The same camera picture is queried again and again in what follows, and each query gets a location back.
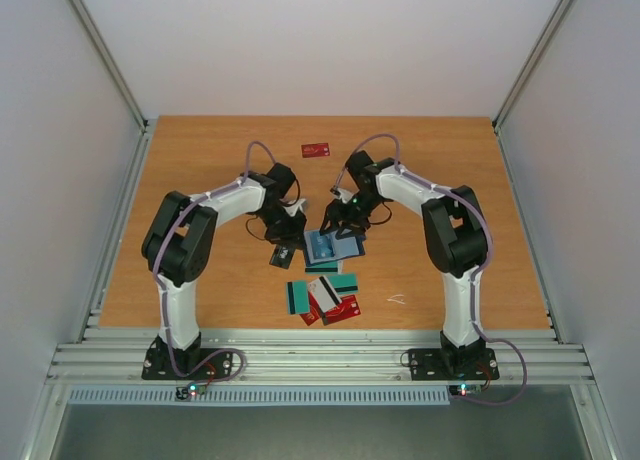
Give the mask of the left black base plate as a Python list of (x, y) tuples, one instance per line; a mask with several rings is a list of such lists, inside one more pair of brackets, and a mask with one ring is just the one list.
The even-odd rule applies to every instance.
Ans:
[(231, 352), (219, 353), (218, 349), (211, 348), (196, 348), (186, 353), (175, 351), (174, 360), (178, 370), (186, 374), (186, 377), (175, 372), (167, 349), (149, 349), (143, 362), (141, 378), (147, 381), (226, 379), (239, 361)]

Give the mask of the teal card right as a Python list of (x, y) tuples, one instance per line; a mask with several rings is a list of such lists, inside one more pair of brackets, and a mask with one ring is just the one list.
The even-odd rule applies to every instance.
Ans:
[(331, 274), (341, 274), (342, 271), (343, 271), (342, 260), (317, 263), (317, 264), (312, 264), (305, 267), (305, 272), (307, 274), (331, 275)]

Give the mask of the blue card with chip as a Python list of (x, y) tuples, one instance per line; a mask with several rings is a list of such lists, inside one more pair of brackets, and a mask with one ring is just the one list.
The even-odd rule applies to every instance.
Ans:
[(311, 251), (316, 261), (332, 259), (335, 257), (334, 247), (330, 236), (314, 235), (311, 238)]

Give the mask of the navy blue card holder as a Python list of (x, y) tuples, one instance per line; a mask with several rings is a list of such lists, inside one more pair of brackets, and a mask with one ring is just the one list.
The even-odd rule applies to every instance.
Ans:
[(305, 264), (307, 267), (327, 262), (360, 257), (365, 254), (364, 236), (337, 239), (336, 233), (321, 235), (318, 230), (304, 232)]

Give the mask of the right aluminium corner post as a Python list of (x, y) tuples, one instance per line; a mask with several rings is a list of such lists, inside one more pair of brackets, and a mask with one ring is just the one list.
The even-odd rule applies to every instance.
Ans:
[(492, 120), (492, 127), (496, 134), (502, 128), (511, 111), (515, 107), (521, 95), (534, 75), (540, 62), (563, 25), (567, 15), (577, 0), (557, 0), (544, 26), (533, 43), (533, 46), (519, 70), (504, 101)]

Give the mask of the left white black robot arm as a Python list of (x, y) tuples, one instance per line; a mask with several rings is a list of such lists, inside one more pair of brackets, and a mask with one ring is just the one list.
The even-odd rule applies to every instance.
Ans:
[(224, 381), (235, 374), (233, 361), (241, 352), (202, 345), (197, 280), (208, 264), (217, 228), (244, 215), (263, 222), (276, 259), (289, 263), (304, 249), (305, 201), (285, 198), (298, 185), (293, 171), (276, 163), (265, 174), (249, 171), (213, 191), (165, 196), (141, 247), (158, 288), (161, 313), (159, 332), (145, 354), (143, 379)]

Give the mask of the teal card left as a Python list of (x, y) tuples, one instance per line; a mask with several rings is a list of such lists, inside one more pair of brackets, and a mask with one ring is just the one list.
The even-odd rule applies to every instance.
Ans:
[(286, 283), (287, 309), (290, 315), (307, 314), (310, 312), (307, 283), (292, 281)]

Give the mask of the white card under teal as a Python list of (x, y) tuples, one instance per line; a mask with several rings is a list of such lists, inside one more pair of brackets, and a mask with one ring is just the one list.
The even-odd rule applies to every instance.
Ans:
[(308, 292), (323, 313), (338, 307), (342, 303), (341, 297), (331, 285), (327, 276), (320, 276), (309, 282)]

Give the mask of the aluminium corner post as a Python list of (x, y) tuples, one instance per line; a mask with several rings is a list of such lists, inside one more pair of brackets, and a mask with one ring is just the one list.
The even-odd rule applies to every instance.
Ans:
[(107, 71), (116, 90), (126, 104), (126, 107), (135, 124), (139, 127), (141, 132), (145, 132), (148, 127), (149, 121), (146, 119), (141, 107), (136, 101), (85, 1), (66, 1), (68, 2), (77, 21), (85, 32), (89, 42), (94, 48), (100, 62)]
[(533, 43), (533, 46), (519, 70), (504, 101), (492, 120), (492, 127), (496, 134), (502, 128), (511, 111), (515, 107), (521, 95), (534, 75), (540, 62), (563, 25), (567, 15), (577, 0), (557, 0), (544, 26)]

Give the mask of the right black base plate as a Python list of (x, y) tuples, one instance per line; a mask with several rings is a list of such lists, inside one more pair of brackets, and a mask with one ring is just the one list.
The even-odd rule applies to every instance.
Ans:
[(406, 362), (413, 381), (498, 380), (500, 372), (493, 349), (471, 354), (445, 354), (438, 348), (413, 348), (406, 351)]

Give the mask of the black card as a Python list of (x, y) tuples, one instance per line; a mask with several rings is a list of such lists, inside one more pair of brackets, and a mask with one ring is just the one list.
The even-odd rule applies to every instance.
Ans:
[(294, 258), (295, 250), (286, 246), (277, 245), (274, 248), (269, 264), (271, 266), (289, 269)]

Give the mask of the red card behind teal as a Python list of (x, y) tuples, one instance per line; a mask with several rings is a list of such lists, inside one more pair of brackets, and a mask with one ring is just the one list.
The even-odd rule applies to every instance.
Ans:
[(322, 318), (322, 312), (311, 293), (308, 293), (308, 303), (309, 303), (309, 311), (307, 313), (300, 314), (300, 318), (304, 321), (307, 326), (311, 326), (316, 321)]

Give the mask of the left circuit board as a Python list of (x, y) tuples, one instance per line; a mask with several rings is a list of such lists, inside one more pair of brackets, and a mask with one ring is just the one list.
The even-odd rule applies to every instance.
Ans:
[(206, 384), (199, 383), (177, 387), (175, 389), (175, 399), (177, 401), (191, 401), (206, 394), (207, 390), (208, 386)]

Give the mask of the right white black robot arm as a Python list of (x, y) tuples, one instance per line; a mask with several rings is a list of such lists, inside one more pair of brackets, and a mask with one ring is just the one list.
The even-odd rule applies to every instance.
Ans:
[(420, 216), (429, 259), (443, 279), (445, 321), (440, 347), (416, 362), (416, 373), (464, 378), (487, 352), (487, 340), (479, 333), (479, 283), (491, 239), (474, 191), (437, 185), (392, 158), (376, 162), (364, 150), (350, 155), (345, 170), (357, 191), (332, 188), (334, 199), (320, 232), (338, 239), (360, 237), (374, 225), (373, 211), (389, 201)]

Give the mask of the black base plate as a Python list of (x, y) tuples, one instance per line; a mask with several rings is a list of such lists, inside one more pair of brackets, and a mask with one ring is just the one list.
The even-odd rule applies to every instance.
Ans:
[(413, 348), (406, 351), (406, 362), (413, 381), (498, 380), (500, 372), (493, 349), (471, 354), (445, 354), (438, 348)]
[(186, 353), (175, 351), (174, 360), (178, 370), (186, 374), (186, 377), (175, 372), (167, 349), (149, 349), (143, 362), (141, 378), (147, 381), (226, 379), (239, 361), (231, 352), (219, 353), (218, 349), (211, 348), (196, 348)]

